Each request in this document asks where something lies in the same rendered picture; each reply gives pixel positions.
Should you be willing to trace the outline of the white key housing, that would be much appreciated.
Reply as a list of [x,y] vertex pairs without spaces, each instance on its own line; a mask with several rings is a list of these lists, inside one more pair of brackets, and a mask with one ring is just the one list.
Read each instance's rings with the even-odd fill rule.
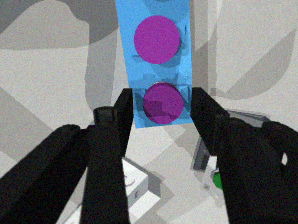
[[[242,112],[229,111],[229,110],[226,110],[226,111],[230,114],[230,116],[236,116],[236,117],[241,117],[245,119],[253,127],[261,127],[263,122],[271,121],[266,116],[262,116],[262,115],[255,115],[255,114],[242,113]],[[217,156],[211,157],[203,140],[201,139],[197,156],[193,166],[193,169],[195,170],[205,171],[199,189],[224,201],[219,169],[215,170],[216,160],[217,160]]]

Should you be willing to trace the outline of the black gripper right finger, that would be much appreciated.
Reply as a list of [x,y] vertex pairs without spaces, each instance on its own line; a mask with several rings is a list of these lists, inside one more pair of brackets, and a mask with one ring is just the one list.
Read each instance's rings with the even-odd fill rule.
[[190,117],[217,156],[229,224],[298,224],[297,131],[275,121],[253,127],[201,87],[192,87]]

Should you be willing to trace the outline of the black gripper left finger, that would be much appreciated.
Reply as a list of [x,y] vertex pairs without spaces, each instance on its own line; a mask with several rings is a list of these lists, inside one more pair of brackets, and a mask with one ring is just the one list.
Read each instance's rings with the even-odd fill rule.
[[86,129],[57,128],[0,178],[0,224],[56,224],[86,167],[79,224],[131,224],[122,157],[134,118],[132,88],[93,116]]

